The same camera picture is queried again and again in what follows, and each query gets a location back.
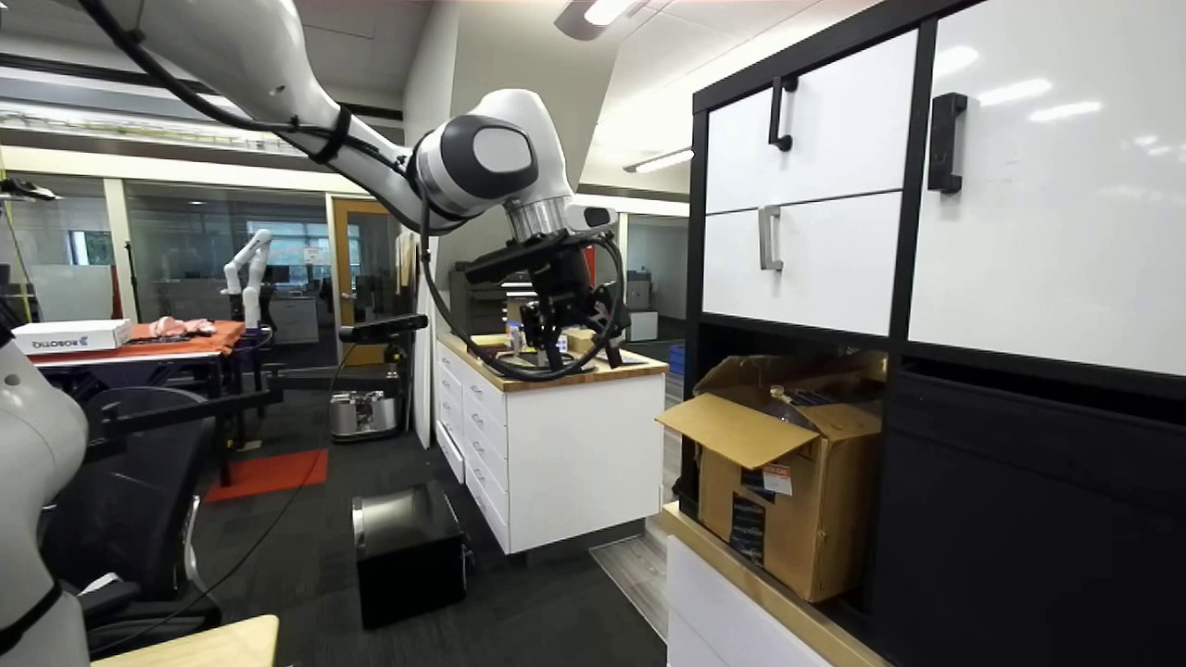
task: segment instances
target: office chair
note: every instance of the office chair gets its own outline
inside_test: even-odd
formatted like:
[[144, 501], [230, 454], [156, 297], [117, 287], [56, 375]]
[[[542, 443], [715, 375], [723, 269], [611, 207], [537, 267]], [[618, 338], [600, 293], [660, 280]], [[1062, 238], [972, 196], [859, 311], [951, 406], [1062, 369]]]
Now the office chair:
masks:
[[[198, 398], [167, 386], [117, 386], [97, 392], [83, 414], [97, 426], [108, 402], [117, 414], [144, 414]], [[80, 599], [92, 658], [221, 617], [186, 578], [186, 527], [213, 434], [213, 419], [129, 434], [120, 452], [88, 459], [57, 494], [43, 552]]]

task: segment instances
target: cardboard box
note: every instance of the cardboard box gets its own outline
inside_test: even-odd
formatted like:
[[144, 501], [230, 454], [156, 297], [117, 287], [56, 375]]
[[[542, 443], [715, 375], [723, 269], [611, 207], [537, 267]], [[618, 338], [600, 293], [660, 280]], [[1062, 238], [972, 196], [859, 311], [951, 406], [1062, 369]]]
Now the cardboard box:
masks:
[[[883, 434], [865, 392], [852, 392], [873, 381], [865, 368], [877, 364], [732, 355], [660, 419], [700, 443], [695, 518], [805, 599], [863, 574]], [[810, 398], [775, 419], [769, 386]]]

